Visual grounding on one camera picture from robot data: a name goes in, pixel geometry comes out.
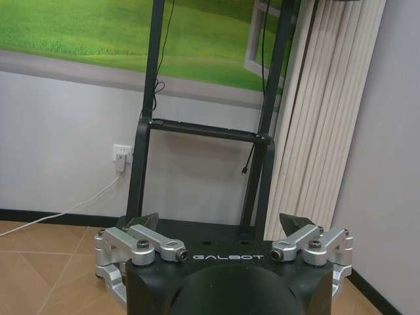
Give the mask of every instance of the black baseboard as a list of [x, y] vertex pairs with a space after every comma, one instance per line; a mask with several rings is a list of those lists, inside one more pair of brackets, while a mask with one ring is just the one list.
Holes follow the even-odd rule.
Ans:
[[348, 277], [351, 283], [372, 303], [383, 315], [402, 315], [386, 298], [382, 296], [355, 269]]
[[[0, 209], [0, 221], [31, 222], [53, 214], [56, 213]], [[69, 213], [58, 218], [43, 221], [43, 223], [107, 228], [115, 226], [117, 220], [117, 217], [75, 215]], [[382, 296], [382, 294], [380, 294], [369, 282], [367, 282], [357, 271], [355, 271], [355, 269], [353, 269], [352, 275], [348, 277], [348, 279], [383, 315], [402, 315]]]
[[[32, 222], [43, 217], [48, 217], [49, 215], [56, 215], [56, 213], [0, 209], [0, 221]], [[111, 226], [115, 226], [117, 220], [117, 217], [103, 217], [102, 215], [77, 215], [69, 213], [61, 217], [45, 220], [42, 223], [109, 228]]]

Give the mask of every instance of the silver metal bracket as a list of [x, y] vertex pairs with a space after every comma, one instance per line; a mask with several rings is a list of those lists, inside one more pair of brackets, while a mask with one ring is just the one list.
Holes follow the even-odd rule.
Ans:
[[184, 261], [188, 255], [184, 242], [166, 238], [139, 224], [126, 232], [107, 228], [95, 235], [94, 242], [96, 275], [105, 281], [108, 292], [124, 308], [127, 308], [127, 292], [123, 269], [129, 259], [137, 266], [147, 266], [155, 261], [155, 251], [169, 262]]
[[296, 254], [311, 239], [320, 237], [320, 228], [316, 225], [308, 224], [296, 231], [286, 239], [273, 241], [271, 256], [275, 261], [294, 261]]
[[183, 241], [172, 240], [139, 224], [130, 227], [127, 233], [136, 239], [148, 240], [165, 261], [177, 262], [187, 258], [188, 252]]
[[336, 247], [346, 239], [344, 228], [332, 228], [317, 240], [310, 240], [303, 248], [303, 261], [312, 266], [323, 266]]
[[352, 234], [344, 228], [324, 232], [308, 224], [284, 240], [273, 241], [271, 256], [276, 262], [293, 261], [299, 250], [303, 252], [303, 261], [312, 266], [333, 263], [332, 296], [338, 296], [344, 279], [352, 273]]

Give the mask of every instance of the black cable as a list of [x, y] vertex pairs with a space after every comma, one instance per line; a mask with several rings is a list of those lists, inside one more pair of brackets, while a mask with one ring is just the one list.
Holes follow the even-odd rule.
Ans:
[[[264, 25], [262, 27], [262, 39], [261, 39], [261, 77], [262, 77], [262, 95], [265, 97], [265, 78], [264, 78], [264, 47], [265, 47], [265, 31], [267, 29], [267, 20], [268, 20], [268, 11], [270, 10], [270, 4], [271, 0], [267, 0], [267, 9], [265, 10], [265, 16], [264, 16]], [[251, 161], [252, 153], [255, 149], [255, 143], [252, 145], [251, 151], [248, 155], [247, 163], [245, 164], [245, 167], [242, 169], [242, 174], [246, 175], [248, 173], [248, 165], [249, 161]]]
[[156, 106], [158, 105], [158, 102], [156, 100], [156, 94], [158, 94], [159, 92], [161, 92], [162, 90], [164, 90], [164, 88], [166, 86], [165, 82], [160, 81], [158, 79], [158, 74], [159, 74], [160, 67], [161, 67], [162, 62], [163, 62], [163, 57], [165, 56], [165, 47], [166, 47], [166, 42], [168, 40], [169, 28], [171, 27], [171, 21], [172, 21], [172, 15], [173, 15], [173, 9], [174, 9], [174, 7], [175, 7], [175, 0], [172, 0], [171, 13], [169, 14], [168, 24], [166, 26], [165, 39], [163, 40], [163, 45], [162, 45], [162, 55], [160, 57], [159, 65], [157, 66], [157, 70], [156, 70], [155, 87], [154, 87], [154, 90], [153, 90], [153, 106], [152, 106], [152, 111], [154, 111], [156, 109]]

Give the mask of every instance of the galbot logo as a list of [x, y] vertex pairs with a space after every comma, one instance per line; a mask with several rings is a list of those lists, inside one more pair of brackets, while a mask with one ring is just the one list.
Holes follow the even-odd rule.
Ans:
[[220, 255], [194, 255], [192, 258], [196, 261], [251, 261], [253, 259], [261, 260], [264, 255], [229, 255], [221, 257]]

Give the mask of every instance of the green grass picture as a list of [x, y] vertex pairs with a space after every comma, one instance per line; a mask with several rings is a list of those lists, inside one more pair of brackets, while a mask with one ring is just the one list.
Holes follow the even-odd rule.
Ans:
[[[259, 91], [243, 67], [253, 4], [176, 0], [161, 74]], [[152, 0], [0, 0], [0, 49], [145, 72], [151, 12]]]

